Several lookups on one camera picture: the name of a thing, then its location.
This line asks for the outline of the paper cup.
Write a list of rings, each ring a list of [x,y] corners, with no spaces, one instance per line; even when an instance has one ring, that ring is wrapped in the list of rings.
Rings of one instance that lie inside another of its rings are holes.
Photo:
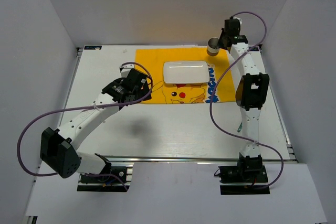
[[[220,51],[220,47],[218,45],[219,39],[216,37],[213,37],[211,39],[209,39],[209,41],[207,42],[207,54],[209,56],[217,56],[219,51]]]

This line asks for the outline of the yellow pikachu cloth napkin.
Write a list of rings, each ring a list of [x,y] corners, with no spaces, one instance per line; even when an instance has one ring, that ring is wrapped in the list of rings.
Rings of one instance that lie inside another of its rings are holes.
[[[163,65],[170,61],[204,61],[208,65],[207,84],[165,84]],[[217,85],[218,78],[229,66],[228,53],[221,50],[217,56],[209,56],[205,47],[180,47],[138,49],[135,62],[144,66],[152,76],[152,99],[145,104],[192,104],[213,102],[234,102],[235,87],[232,74],[225,74]]]

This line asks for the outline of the white rectangular plate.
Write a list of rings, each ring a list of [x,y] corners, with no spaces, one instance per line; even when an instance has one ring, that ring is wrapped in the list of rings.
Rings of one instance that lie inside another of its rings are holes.
[[[163,65],[166,84],[202,84],[210,79],[205,61],[170,61]]]

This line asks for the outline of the fork with green handle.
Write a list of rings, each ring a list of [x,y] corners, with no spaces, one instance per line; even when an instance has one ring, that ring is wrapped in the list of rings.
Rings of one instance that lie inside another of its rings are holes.
[[[239,127],[238,127],[238,129],[237,129],[237,132],[238,132],[238,133],[241,132],[241,130],[242,130],[242,126],[243,126],[243,124],[242,124],[242,122],[241,122],[240,125],[239,125]]]

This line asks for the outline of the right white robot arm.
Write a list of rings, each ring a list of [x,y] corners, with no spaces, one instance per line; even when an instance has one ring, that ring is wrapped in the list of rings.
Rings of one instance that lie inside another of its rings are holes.
[[[269,75],[262,73],[250,54],[246,36],[240,34],[241,22],[230,17],[224,21],[219,46],[228,50],[241,75],[235,99],[242,119],[241,136],[247,144],[239,153],[237,175],[247,182],[263,166],[259,142],[259,117],[266,101]]]

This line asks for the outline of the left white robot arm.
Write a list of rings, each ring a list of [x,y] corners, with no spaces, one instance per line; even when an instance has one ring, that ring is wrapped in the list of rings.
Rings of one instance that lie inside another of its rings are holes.
[[[40,158],[62,178],[74,173],[93,174],[101,182],[110,178],[111,163],[100,154],[78,149],[83,141],[110,116],[123,107],[151,99],[150,76],[133,67],[105,86],[91,108],[81,109],[73,119],[57,129],[46,128],[41,135]]]

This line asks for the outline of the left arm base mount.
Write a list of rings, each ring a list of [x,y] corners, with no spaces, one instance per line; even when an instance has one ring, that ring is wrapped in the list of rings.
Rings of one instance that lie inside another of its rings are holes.
[[[126,193],[130,187],[133,165],[131,163],[117,162],[98,156],[105,162],[105,167],[100,176],[92,177],[86,174],[79,176],[77,191],[79,192],[109,192]]]

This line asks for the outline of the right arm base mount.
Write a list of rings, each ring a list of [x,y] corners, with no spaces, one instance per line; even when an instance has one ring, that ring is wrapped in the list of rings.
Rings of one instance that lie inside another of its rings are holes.
[[[269,195],[265,166],[258,172],[241,175],[237,166],[219,166],[214,173],[219,178],[221,195]]]

